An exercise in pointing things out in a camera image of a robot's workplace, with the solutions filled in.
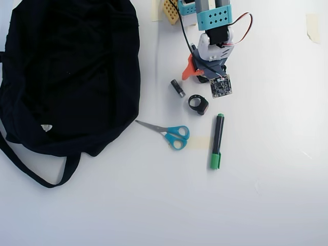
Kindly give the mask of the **blue-grey gripper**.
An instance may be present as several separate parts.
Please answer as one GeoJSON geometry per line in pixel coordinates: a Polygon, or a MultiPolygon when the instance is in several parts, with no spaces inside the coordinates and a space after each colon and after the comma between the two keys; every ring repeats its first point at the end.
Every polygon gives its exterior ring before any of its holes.
{"type": "Polygon", "coordinates": [[[191,76],[203,76],[206,78],[218,78],[226,76],[225,63],[227,58],[221,60],[208,61],[199,56],[197,49],[188,57],[188,65],[182,73],[182,80],[187,80],[191,76]]]}

